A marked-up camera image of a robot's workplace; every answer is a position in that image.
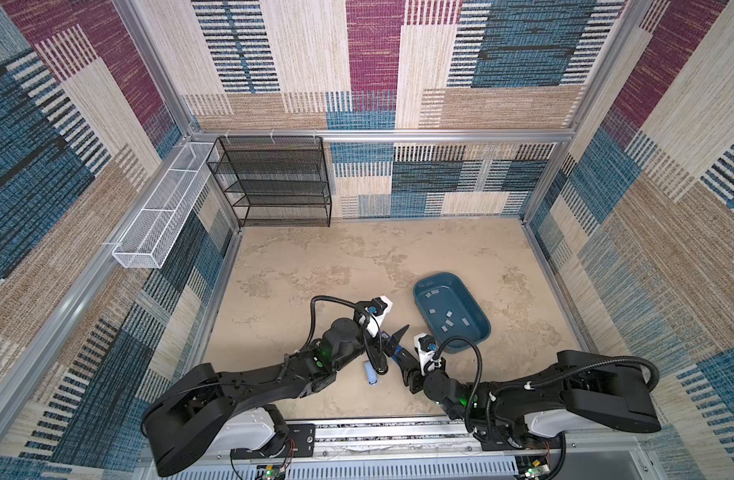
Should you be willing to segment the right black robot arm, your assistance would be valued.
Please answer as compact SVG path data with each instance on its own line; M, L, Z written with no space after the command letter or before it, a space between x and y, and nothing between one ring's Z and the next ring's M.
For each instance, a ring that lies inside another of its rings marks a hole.
M445 371L434 337L420 335L421 354L386 337L384 353L402 373L411 393L423 393L451 420L461 420L485 450L554 444L569 430L608 427L651 434L661 429L651 397L660 373L649 360L576 350L526 377L462 383Z

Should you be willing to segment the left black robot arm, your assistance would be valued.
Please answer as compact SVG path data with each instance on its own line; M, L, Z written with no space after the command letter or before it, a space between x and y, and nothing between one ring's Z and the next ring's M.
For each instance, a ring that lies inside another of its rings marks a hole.
M393 303L386 296L353 303L318 295L311 299L311 325L316 325L316 303L350 308L352 318L338 318L320 339L310 337L299 351L282 363L244 372L217 372L210 363L193 367L156 398L140 421L157 474L168 477L199 460L231 419L259 409L263 421L274 427L268 407L279 400L305 398L331 385L337 373L362 355L373 368L387 372L381 331Z

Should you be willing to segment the black stapler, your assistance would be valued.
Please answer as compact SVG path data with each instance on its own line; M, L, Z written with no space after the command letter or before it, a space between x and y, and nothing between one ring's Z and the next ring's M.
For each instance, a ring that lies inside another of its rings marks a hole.
M370 365L378 376L385 375L388 372L388 362L384 353L380 349L368 348L367 356Z

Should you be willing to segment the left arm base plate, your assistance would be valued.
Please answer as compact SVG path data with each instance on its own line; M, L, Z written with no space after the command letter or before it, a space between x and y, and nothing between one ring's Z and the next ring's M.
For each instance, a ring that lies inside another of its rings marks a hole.
M230 452L232 460L261 460L310 458L314 453L316 440L316 425L313 423L298 423L287 427L287 432L275 435L267 445L260 450L233 449Z

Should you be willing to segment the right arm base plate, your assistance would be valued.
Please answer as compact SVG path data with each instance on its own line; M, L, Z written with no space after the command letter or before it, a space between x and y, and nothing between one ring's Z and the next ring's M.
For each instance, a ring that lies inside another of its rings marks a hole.
M541 437L530 432L523 422L508 424L497 421L486 426L483 421L473 423L474 437L484 451L542 450L560 448L566 440L561 433L554 437Z

